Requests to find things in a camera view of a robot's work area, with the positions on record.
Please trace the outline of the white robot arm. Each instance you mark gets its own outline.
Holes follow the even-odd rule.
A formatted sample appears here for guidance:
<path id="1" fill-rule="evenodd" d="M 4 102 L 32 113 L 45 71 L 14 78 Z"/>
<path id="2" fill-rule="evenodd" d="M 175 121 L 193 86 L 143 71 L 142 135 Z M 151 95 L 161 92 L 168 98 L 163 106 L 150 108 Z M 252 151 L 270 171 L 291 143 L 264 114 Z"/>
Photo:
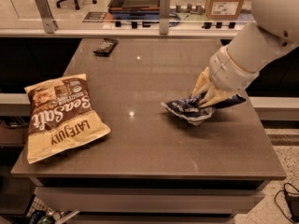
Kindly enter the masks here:
<path id="1" fill-rule="evenodd" d="M 254 18 L 220 48 L 199 76 L 192 96 L 202 94 L 201 107 L 245 90 L 269 63 L 299 44 L 299 0 L 252 0 Z"/>

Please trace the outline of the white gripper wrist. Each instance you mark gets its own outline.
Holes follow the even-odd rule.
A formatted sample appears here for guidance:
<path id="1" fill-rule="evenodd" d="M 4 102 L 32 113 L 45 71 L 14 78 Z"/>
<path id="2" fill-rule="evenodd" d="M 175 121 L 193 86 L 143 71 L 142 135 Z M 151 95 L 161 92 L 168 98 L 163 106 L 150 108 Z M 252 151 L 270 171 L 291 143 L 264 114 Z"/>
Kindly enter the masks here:
<path id="1" fill-rule="evenodd" d="M 199 105 L 204 108 L 218 104 L 245 90 L 259 75 L 243 69 L 228 53 L 228 47 L 221 47 L 210 59 L 208 66 L 198 77 L 192 97 L 204 94 Z M 211 81 L 217 87 L 211 87 Z"/>

